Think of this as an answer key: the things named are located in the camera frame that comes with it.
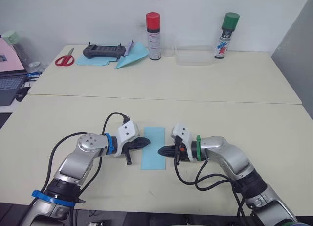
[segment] light blue paper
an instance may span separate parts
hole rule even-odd
[[[165,156],[157,151],[165,145],[165,128],[145,127],[144,137],[150,140],[150,144],[142,149],[142,170],[165,170]]]
[[[136,43],[130,50],[128,56],[121,56],[115,69],[121,68],[130,64],[131,62],[139,60],[147,56],[148,53],[148,50],[141,43]]]
[[[84,55],[81,55],[76,64],[78,65],[96,65],[96,66],[106,66],[109,64],[110,61],[117,61],[116,57],[92,57],[87,58]]]

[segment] spray can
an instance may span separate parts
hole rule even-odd
[[[219,37],[219,41],[215,47],[215,58],[222,59],[227,51],[231,34],[234,32],[239,15],[233,12],[227,12],[222,24],[222,34]]]
[[[151,60],[158,60],[161,58],[160,14],[157,12],[149,12],[146,15],[146,21],[148,31],[149,57]]]

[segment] green cap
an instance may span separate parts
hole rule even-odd
[[[18,34],[15,31],[12,31],[12,30],[7,31],[7,32],[1,34],[1,37],[9,45],[16,44],[20,40]]]
[[[222,24],[222,28],[229,29],[229,30],[235,30],[236,25],[239,20],[239,15],[234,12],[227,12],[224,17],[224,22]]]

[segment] remote controller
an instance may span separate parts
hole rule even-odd
[[[124,56],[126,48],[120,44],[119,46],[97,46],[90,44],[83,50],[83,55],[87,58],[92,57],[116,57]]]

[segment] blue paper strip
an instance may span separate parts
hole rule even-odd
[[[150,144],[142,149],[142,170],[165,170],[165,156],[157,151],[165,145],[165,128],[145,127],[144,136],[150,140]]]

